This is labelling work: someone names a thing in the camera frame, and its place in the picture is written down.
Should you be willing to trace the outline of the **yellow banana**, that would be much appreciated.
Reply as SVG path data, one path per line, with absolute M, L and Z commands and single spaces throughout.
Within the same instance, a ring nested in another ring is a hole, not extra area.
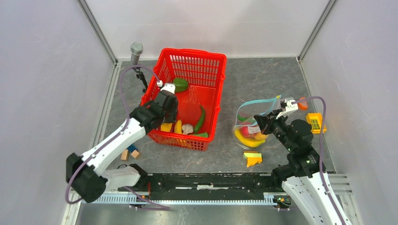
M 240 141 L 241 144 L 243 144 L 248 148 L 257 148 L 266 142 L 265 139 L 255 140 L 251 138 L 245 138 L 242 136 L 239 130 L 235 130 L 234 135 Z

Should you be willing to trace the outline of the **white mushroom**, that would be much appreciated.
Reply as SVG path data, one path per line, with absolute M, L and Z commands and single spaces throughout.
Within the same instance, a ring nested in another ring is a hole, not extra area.
M 194 133 L 194 127 L 191 124 L 183 124 L 182 125 L 182 134 L 189 135 Z

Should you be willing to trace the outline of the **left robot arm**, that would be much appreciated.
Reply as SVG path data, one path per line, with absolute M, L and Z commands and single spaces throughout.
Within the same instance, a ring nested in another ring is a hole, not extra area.
M 125 122 L 109 137 L 91 150 L 77 155 L 72 153 L 66 160 L 67 203 L 77 203 L 69 199 L 73 189 L 80 199 L 94 202 L 106 191 L 124 186 L 142 191 L 147 186 L 147 177 L 127 166 L 123 169 L 109 170 L 108 166 L 131 144 L 157 129 L 166 120 L 176 119 L 178 100 L 170 90 L 161 90 L 155 100 L 135 108 Z

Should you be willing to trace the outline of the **yellow orange peach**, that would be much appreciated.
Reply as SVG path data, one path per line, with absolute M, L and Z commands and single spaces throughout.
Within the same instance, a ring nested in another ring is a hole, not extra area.
M 264 134 L 262 134 L 261 132 L 258 132 L 258 133 L 255 135 L 254 139 L 255 139 L 255 140 L 258 140 L 258 141 L 260 141 L 260 140 L 266 140 L 266 139 L 268 138 L 268 136 L 269 136 L 269 135 L 264 135 Z

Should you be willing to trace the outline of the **long green chili pepper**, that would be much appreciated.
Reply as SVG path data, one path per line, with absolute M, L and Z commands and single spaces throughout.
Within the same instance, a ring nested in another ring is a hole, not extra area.
M 245 121 L 245 120 L 247 120 L 248 118 L 250 118 L 250 115 L 247 115 L 247 114 L 244 114 L 244 113 L 238 113 L 238 114 L 237 114 L 237 119 L 238 119 L 239 121 Z

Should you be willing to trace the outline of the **red apple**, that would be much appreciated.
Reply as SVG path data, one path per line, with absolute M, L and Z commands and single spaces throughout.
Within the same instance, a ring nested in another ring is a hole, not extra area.
M 260 128 L 258 125 L 255 126 L 243 126 L 240 128 L 240 133 L 244 138 L 254 139 L 255 136 L 260 133 Z

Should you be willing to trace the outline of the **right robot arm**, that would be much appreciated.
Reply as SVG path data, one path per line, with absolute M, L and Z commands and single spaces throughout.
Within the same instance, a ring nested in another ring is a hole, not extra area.
M 311 225 L 350 225 L 321 157 L 312 146 L 311 125 L 304 120 L 287 125 L 284 117 L 277 117 L 278 113 L 274 110 L 254 116 L 262 134 L 273 134 L 289 152 L 288 164 L 271 173 L 272 188 L 286 192 Z

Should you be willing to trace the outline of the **clear zip top bag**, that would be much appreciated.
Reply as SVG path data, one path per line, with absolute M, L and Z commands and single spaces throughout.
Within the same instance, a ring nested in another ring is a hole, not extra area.
M 252 100 L 252 101 L 248 101 L 243 103 L 236 112 L 236 116 L 235 116 L 235 122 L 232 126 L 232 133 L 234 135 L 234 131 L 235 130 L 240 130 L 241 127 L 243 126 L 255 126 L 258 125 L 256 120 L 254 119 L 254 115 L 267 115 L 268 113 L 270 113 L 272 110 L 275 110 L 279 107 L 279 100 L 281 98 L 281 95 L 277 95 L 274 98 L 271 99 L 258 99 L 258 100 Z M 250 118 L 248 118 L 245 121 L 239 121 L 237 119 L 237 114 L 238 113 L 244 113 L 247 115 L 250 115 Z M 235 137 L 235 141 L 237 143 L 237 145 L 239 145 L 240 147 L 246 149 L 246 150 L 250 150 L 252 148 L 248 148 L 246 146 L 244 146 L 243 144 L 240 143 L 240 141 Z

